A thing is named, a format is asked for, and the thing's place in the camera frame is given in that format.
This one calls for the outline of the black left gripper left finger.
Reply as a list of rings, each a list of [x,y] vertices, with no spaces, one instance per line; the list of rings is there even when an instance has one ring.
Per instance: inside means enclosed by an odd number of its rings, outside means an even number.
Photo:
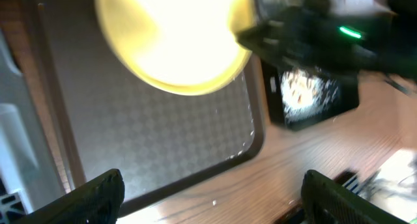
[[[52,203],[16,221],[20,224],[115,223],[124,201],[124,182],[110,169]]]

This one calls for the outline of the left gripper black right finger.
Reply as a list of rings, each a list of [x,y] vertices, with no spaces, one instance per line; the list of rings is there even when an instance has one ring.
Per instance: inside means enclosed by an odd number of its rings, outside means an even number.
[[[301,198],[308,223],[407,224],[316,170],[305,173]]]

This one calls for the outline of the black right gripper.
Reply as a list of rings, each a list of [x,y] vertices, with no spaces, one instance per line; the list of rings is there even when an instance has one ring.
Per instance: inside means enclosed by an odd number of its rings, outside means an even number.
[[[289,23],[267,20],[239,31],[237,42],[266,63],[277,68],[284,67],[284,56],[293,41]]]

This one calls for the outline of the yellow plate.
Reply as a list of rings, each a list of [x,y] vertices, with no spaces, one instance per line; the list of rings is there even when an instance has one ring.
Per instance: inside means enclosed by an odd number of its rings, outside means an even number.
[[[244,69],[237,40],[255,24],[253,0],[94,0],[106,42],[139,79],[173,94],[215,92]]]

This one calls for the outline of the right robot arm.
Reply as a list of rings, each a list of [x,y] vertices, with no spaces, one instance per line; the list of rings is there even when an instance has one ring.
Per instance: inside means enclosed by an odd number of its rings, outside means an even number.
[[[266,62],[335,76],[416,79],[416,0],[257,0],[261,21],[238,43]]]

